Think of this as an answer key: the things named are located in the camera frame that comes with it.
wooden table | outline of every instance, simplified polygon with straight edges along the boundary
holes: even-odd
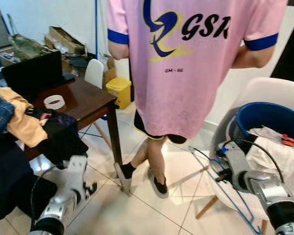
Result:
[[[117,116],[114,105],[116,97],[85,82],[82,77],[77,77],[75,81],[42,92],[32,104],[37,108],[44,108],[44,99],[55,94],[63,96],[66,105],[61,112],[74,117],[78,121],[79,130],[107,114],[114,160],[116,163],[122,164]],[[25,150],[25,154],[29,160],[32,160],[38,157],[40,152],[37,148],[28,148]]]

red object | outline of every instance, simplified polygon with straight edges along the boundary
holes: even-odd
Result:
[[[282,143],[284,145],[294,147],[294,139],[288,137],[288,135],[286,135],[286,134],[282,135]]]

pink t-shirt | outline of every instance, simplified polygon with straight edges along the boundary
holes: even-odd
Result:
[[[195,137],[241,41],[251,50],[275,45],[286,5],[108,0],[108,38],[129,44],[135,103],[147,132]]]

white chair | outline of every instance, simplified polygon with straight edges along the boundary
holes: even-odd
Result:
[[[212,151],[214,151],[213,148],[214,146],[216,146],[216,143],[225,141],[224,136],[220,136],[220,133],[225,132],[229,120],[231,119],[231,117],[233,117],[234,110],[251,102],[270,102],[283,105],[294,110],[294,82],[267,77],[252,79],[241,92],[239,97],[234,102],[232,108],[225,115],[219,127],[217,128],[211,143],[210,154],[212,153]],[[205,214],[205,212],[209,210],[209,208],[211,208],[218,200],[222,201],[228,207],[236,210],[236,208],[233,206],[227,196],[218,187],[217,183],[210,177],[209,181],[211,188],[215,193],[215,197],[201,210],[201,212],[199,212],[199,214],[196,216],[196,219],[200,219]],[[248,210],[246,209],[242,200],[239,198],[238,194],[232,188],[232,186],[230,184],[224,183],[221,183],[221,186],[229,194],[231,199],[238,205],[240,210],[243,211],[245,214],[248,214]],[[249,208],[251,209],[254,216],[263,220],[262,231],[263,234],[266,234],[269,218],[263,210],[258,198],[252,194],[241,195],[245,199],[246,203],[249,205]]]
[[[92,59],[86,69],[85,81],[102,89],[102,78],[103,64],[99,60]]]
[[[102,89],[102,78],[103,78],[103,64],[96,59],[92,59],[89,61],[87,65],[87,69],[85,72],[85,81],[89,82],[96,87]],[[103,130],[99,127],[99,125],[94,121],[93,125],[97,128],[101,136],[103,137],[104,141],[107,145],[112,149],[111,141],[107,137],[107,135],[103,132]]]

blue pole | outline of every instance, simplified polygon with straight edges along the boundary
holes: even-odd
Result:
[[[98,59],[98,2],[95,0],[95,43],[96,43],[96,54],[95,59]]]

